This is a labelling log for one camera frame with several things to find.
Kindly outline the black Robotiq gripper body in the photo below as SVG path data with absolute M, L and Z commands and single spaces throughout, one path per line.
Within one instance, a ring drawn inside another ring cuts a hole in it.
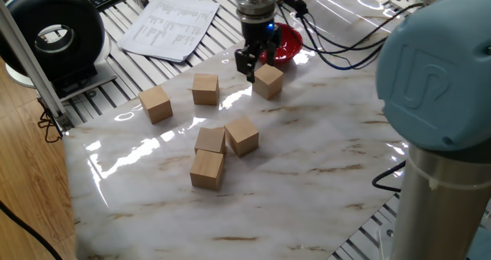
M 282 43 L 282 30 L 276 25 L 275 20 L 269 19 L 261 23 L 242 22 L 242 35 L 245 39 L 245 48 L 254 44 L 268 44 L 270 41 L 276 48 Z

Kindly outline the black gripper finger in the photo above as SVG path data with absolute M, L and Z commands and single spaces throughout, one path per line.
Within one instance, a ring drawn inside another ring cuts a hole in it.
M 274 65 L 275 64 L 275 56 L 276 56 L 276 51 L 278 47 L 281 46 L 281 39 L 279 38 L 273 38 L 272 40 L 267 41 L 266 43 L 266 64 L 268 65 Z
M 258 60 L 257 52 L 252 50 L 250 46 L 245 46 L 235 51 L 235 59 L 237 71 L 244 74 L 248 82 L 254 83 L 254 69 Z

